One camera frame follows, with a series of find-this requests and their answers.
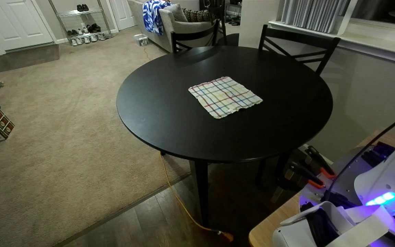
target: round black table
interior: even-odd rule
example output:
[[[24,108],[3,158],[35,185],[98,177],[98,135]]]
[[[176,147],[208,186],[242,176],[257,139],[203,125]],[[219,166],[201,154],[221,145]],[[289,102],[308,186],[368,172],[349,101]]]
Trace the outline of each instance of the round black table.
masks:
[[[213,118],[188,88],[220,77],[263,102]],[[147,145],[190,160],[202,222],[207,225],[207,163],[280,156],[312,139],[333,108],[324,80],[284,55],[247,47],[199,47],[168,54],[132,72],[117,95],[124,125]]]

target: wood floor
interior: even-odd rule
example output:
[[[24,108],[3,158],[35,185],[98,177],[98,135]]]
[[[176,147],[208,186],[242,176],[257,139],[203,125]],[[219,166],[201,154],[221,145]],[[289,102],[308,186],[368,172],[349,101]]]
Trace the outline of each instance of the wood floor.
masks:
[[[301,158],[304,158],[304,154],[298,150],[290,157],[294,161]],[[257,186],[254,182],[257,162],[210,164],[208,167],[210,226],[233,234],[235,240],[232,243],[222,236],[197,227],[188,218],[171,190],[166,188],[59,246],[249,246],[249,231],[296,194],[294,191],[283,191],[278,200],[272,198],[276,189],[272,179],[275,163],[276,158],[268,160],[262,186]],[[188,176],[173,187],[189,212],[196,217],[198,214],[192,178]]]

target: tabletop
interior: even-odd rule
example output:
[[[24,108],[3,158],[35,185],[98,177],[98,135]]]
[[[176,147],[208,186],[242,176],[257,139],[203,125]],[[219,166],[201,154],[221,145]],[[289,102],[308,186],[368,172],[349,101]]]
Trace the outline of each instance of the tabletop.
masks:
[[[371,136],[363,140],[357,147],[365,146],[369,141],[371,141],[375,136],[377,136],[380,131],[375,131]],[[395,136],[392,134],[386,134],[382,136],[379,142],[384,142],[395,147]],[[299,199],[301,192],[294,195],[276,211],[274,211],[270,216],[260,222],[256,227],[254,227],[251,232],[249,232],[249,243],[252,247],[272,247],[272,234],[274,231],[280,227],[280,222],[300,213]]]
[[[220,77],[263,102],[213,118],[188,88]],[[124,125],[151,147],[188,160],[234,163],[293,150],[328,121],[331,92],[293,58],[248,47],[199,47],[167,54],[132,72],[117,94]]]

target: black cable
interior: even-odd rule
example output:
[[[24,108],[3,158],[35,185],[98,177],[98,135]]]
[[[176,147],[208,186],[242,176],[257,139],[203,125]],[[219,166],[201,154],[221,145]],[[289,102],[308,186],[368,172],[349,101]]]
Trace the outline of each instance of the black cable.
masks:
[[[330,185],[329,189],[324,193],[324,201],[328,201],[329,197],[330,197],[330,193],[333,189],[334,184],[336,183],[336,181],[338,180],[338,178],[345,172],[345,170],[347,170],[347,168],[350,166],[350,164],[352,164],[363,152],[365,152],[365,150],[371,146],[371,144],[373,144],[374,142],[376,142],[381,136],[383,136],[385,133],[387,133],[388,131],[390,131],[392,128],[395,127],[395,122],[388,126],[388,128],[384,129],[381,133],[379,133],[375,138],[373,138],[371,141],[369,141],[365,147],[363,147],[346,165],[345,167],[342,169],[342,171],[340,171],[340,173],[336,176],[335,180],[332,182],[332,184]]]

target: orange extension cord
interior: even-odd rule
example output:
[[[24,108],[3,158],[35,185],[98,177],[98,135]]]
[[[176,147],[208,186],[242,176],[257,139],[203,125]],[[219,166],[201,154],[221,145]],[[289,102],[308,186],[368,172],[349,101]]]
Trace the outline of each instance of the orange extension cord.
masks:
[[[181,199],[179,199],[178,195],[175,193],[175,191],[173,190],[173,188],[171,187],[170,181],[169,181],[169,176],[167,175],[167,170],[166,170],[166,165],[164,164],[164,160],[163,157],[161,156],[161,154],[159,154],[159,157],[161,158],[161,163],[163,163],[163,167],[164,167],[164,172],[166,173],[166,179],[167,179],[167,183],[169,183],[169,187],[171,189],[171,192],[173,193],[173,195],[176,197],[176,199],[178,200],[178,202],[181,204],[182,208],[185,210],[185,212],[188,214],[188,216],[190,217],[191,220],[193,220],[193,222],[199,226],[200,228],[207,230],[207,231],[211,231],[211,232],[215,232],[218,235],[222,234],[224,235],[229,242],[232,242],[234,240],[234,236],[232,236],[232,234],[223,232],[223,231],[219,231],[219,230],[214,230],[211,228],[206,228],[203,227],[202,225],[200,225],[199,223],[196,222],[196,220],[193,219],[193,217],[191,217],[190,213],[188,212],[188,210],[185,208],[184,203],[182,203]]]

